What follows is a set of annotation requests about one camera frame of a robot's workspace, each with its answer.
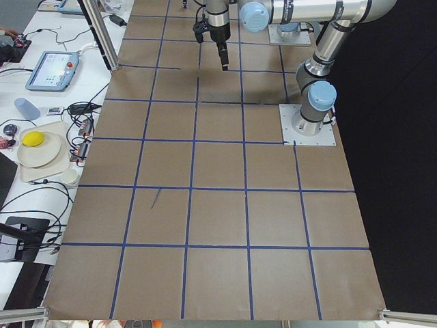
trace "black curtain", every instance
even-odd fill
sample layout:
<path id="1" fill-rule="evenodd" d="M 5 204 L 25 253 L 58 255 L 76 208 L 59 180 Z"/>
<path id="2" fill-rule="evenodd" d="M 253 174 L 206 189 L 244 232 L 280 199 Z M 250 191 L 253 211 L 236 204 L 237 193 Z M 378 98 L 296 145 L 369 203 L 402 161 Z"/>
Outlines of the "black curtain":
<path id="1" fill-rule="evenodd" d="M 437 314 L 437 1 L 356 28 L 330 75 L 386 306 Z"/>

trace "robotic arm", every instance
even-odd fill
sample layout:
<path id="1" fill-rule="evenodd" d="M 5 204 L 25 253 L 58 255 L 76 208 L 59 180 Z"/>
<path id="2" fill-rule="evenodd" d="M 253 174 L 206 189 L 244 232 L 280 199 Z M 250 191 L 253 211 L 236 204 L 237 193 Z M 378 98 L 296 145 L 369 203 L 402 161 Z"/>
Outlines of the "robotic arm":
<path id="1" fill-rule="evenodd" d="M 300 134 L 311 136 L 321 129 L 327 111 L 335 102 L 335 88 L 326 82 L 335 58 L 349 34 L 357 24 L 374 21 L 388 13 L 397 0 L 206 0 L 208 18 L 193 27 L 196 39 L 203 41 L 201 33 L 209 31 L 216 42 L 222 69 L 229 63 L 226 40 L 229 28 L 229 4 L 238 2 L 240 21 L 253 33 L 269 24 L 295 25 L 301 22 L 329 22 L 312 57 L 302 63 L 296 79 L 304 97 L 300 112 L 292 120 Z"/>

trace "yellow lemon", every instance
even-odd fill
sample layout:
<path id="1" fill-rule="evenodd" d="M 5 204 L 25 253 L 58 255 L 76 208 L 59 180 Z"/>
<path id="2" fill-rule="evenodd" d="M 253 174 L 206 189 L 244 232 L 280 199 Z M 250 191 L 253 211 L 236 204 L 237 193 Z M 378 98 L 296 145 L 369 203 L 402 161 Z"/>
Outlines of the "yellow lemon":
<path id="1" fill-rule="evenodd" d="M 23 145 L 27 147 L 36 147 L 44 141 L 44 134 L 38 131 L 29 132 L 23 137 Z"/>

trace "white cup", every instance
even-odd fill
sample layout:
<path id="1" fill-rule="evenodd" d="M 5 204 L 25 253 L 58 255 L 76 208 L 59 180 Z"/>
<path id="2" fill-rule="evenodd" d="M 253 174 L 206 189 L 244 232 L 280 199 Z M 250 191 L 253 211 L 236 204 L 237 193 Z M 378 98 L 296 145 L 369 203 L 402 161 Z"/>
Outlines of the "white cup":
<path id="1" fill-rule="evenodd" d="M 70 187 L 77 187 L 81 176 L 75 169 L 66 169 L 62 172 L 61 182 Z"/>

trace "blue joint cap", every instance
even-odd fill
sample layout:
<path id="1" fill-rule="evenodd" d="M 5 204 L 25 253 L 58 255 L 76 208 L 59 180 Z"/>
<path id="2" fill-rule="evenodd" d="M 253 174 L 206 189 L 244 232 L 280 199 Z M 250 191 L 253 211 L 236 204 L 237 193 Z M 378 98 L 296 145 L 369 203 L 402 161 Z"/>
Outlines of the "blue joint cap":
<path id="1" fill-rule="evenodd" d="M 314 109 L 328 111 L 337 99 L 337 90 L 327 81 L 317 81 L 309 88 L 308 100 Z"/>
<path id="2" fill-rule="evenodd" d="M 240 20 L 247 31 L 257 33 L 267 27 L 270 15 L 264 5 L 253 1 L 242 6 Z"/>
<path id="3" fill-rule="evenodd" d="M 299 23 L 288 23 L 288 24 L 280 24 L 279 29 L 282 32 L 294 32 L 299 28 Z"/>

